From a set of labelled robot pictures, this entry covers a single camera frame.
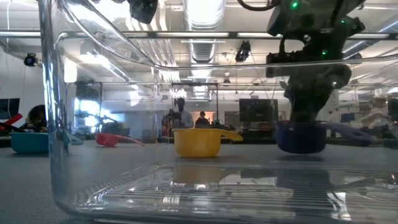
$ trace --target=ceiling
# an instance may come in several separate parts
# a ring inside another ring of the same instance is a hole
[[[111,1],[105,1],[106,4],[97,5],[97,9],[103,13],[109,20],[113,21],[113,24],[121,31],[145,31],[145,30],[162,30],[162,31],[185,31],[185,19],[182,0],[166,0],[165,8],[163,10],[158,8],[155,19],[152,21],[150,26],[144,24],[133,24],[128,16],[129,9],[126,5],[114,4]],[[258,6],[263,4],[265,1],[260,0],[246,0],[248,4]],[[203,16],[206,15],[206,10],[201,10]],[[362,10],[355,9],[352,11],[350,17],[359,17],[366,26],[365,32],[379,32],[386,26],[386,23],[393,23],[398,21],[398,2],[395,0],[367,0],[365,8]],[[224,10],[223,23],[219,31],[240,31],[240,32],[265,32],[269,18],[272,14],[272,10],[266,12],[252,12],[247,11],[240,7],[236,0],[226,0],[226,8]],[[79,30],[71,22],[67,22],[61,17],[57,17],[59,21],[58,31],[65,30]],[[0,29],[1,30],[39,30],[39,13],[37,9],[37,2],[35,1],[16,1],[13,3],[9,1],[0,0]],[[65,50],[65,56],[72,62],[78,65],[78,79],[82,77],[90,77],[99,82],[123,82],[119,75],[115,75],[115,72],[111,69],[104,69],[101,62],[87,61],[87,56],[81,54],[81,44],[84,39],[68,39],[64,40],[61,46]],[[235,64],[234,57],[236,50],[241,45],[242,40],[224,39],[220,40],[215,45],[214,61],[212,65],[231,65]],[[151,46],[155,45],[159,48],[166,47],[167,49],[161,51],[161,60],[168,58],[170,55],[173,56],[173,63],[176,66],[190,66],[192,65],[189,47],[190,44],[184,39],[172,39],[172,40],[133,40],[134,44],[138,46]],[[265,63],[266,55],[269,52],[278,52],[279,40],[250,40],[251,44],[251,55],[245,61],[244,64],[255,64]],[[349,41],[347,42],[346,49],[354,44],[360,44],[360,41]],[[300,50],[303,47],[303,43],[295,40],[287,40],[285,43],[286,51]],[[23,56],[26,53],[35,52],[40,57],[40,39],[10,39],[5,49],[8,53],[14,55]],[[102,52],[104,57],[108,58],[109,61],[120,71],[125,74],[130,82],[153,82],[154,75],[150,67],[139,65],[136,63],[129,62],[107,54],[103,49],[99,50]],[[397,41],[385,40],[377,42],[369,47],[365,47],[360,54],[363,57],[377,57],[386,56],[391,54],[398,54],[398,43]],[[357,79],[359,83],[371,83],[369,86],[362,86],[362,91],[370,91],[376,87],[373,83],[398,83],[398,76],[396,75],[396,61],[388,62],[377,62],[377,63],[365,63],[361,65],[349,65],[352,70],[352,79]],[[209,77],[205,80],[200,79],[201,82],[219,82],[222,83],[225,74],[229,74],[231,81],[230,86],[222,86],[222,90],[246,90],[250,93],[251,90],[264,91],[266,90],[280,90],[278,83],[280,79],[266,78],[266,71],[264,68],[247,68],[244,70],[237,69],[221,69],[213,70]],[[178,74],[179,82],[192,82],[197,79],[192,79],[192,73],[190,71],[181,71]],[[236,83],[265,83],[266,86],[253,86],[253,85],[234,85]],[[109,91],[126,91],[126,89],[120,86],[115,87],[108,86]],[[193,91],[192,87],[184,87],[185,91]],[[345,92],[352,90],[350,87],[344,89]]]

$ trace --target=gray table surface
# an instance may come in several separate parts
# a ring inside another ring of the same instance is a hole
[[[86,224],[54,204],[46,154],[24,156],[0,148],[0,224]]]

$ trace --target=ceiling duct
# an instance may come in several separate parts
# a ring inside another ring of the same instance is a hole
[[[225,0],[184,0],[184,16],[187,31],[217,31],[221,29],[226,7]],[[217,50],[216,42],[192,42],[189,45],[192,66],[213,63]],[[192,71],[192,76],[206,78],[209,70]]]
[[[376,28],[369,31],[377,31],[380,33],[396,33],[398,31],[398,16],[393,16],[390,19],[384,21],[382,24]],[[366,48],[378,43],[380,40],[364,40],[356,43],[354,40],[347,41],[345,45],[344,59],[350,58],[356,53],[365,50]]]

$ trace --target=computer screen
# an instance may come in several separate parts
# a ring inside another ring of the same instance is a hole
[[[0,99],[0,120],[10,119],[19,112],[19,98]]]
[[[278,100],[239,99],[240,122],[278,121]]]

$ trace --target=blue bowl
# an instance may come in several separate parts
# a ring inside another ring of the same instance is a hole
[[[319,121],[278,122],[276,140],[279,149],[294,154],[313,154],[326,146],[326,128]]]
[[[11,133],[11,147],[16,153],[44,153],[49,151],[47,133]]]

